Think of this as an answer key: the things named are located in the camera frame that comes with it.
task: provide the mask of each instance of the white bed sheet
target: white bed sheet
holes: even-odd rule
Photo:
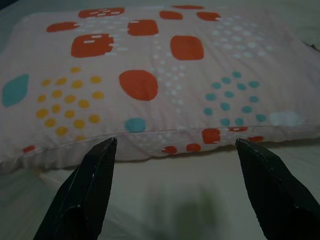
[[[15,23],[36,12],[116,6],[204,4],[190,0],[20,0],[0,11],[0,52]],[[219,0],[274,9],[310,44],[320,46],[318,0]],[[320,140],[269,144],[320,202]],[[0,239],[32,239],[71,171],[21,170],[0,176]],[[236,151],[117,163],[100,240],[264,240],[251,208]]]

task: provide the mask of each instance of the mattress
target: mattress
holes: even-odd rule
[[[319,46],[317,0],[243,0],[267,5],[300,39]],[[158,5],[193,1],[20,0],[0,11],[0,51],[13,26],[36,12]],[[239,1],[219,1],[220,8]],[[266,144],[320,202],[320,140]],[[50,202],[71,170],[20,170],[0,176],[0,239],[32,239]],[[117,163],[100,240],[264,240],[250,205],[234,147],[206,153]]]

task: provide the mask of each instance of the patterned pillowcase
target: patterned pillowcase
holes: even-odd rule
[[[193,5],[37,13],[0,58],[0,172],[320,136],[320,56],[268,11]]]

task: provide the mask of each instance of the teal oval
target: teal oval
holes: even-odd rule
[[[20,103],[28,92],[29,74],[8,81],[2,89],[2,105],[10,107]]]

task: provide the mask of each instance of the pillow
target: pillow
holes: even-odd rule
[[[0,172],[320,136],[320,55],[264,9],[37,13],[0,59]]]

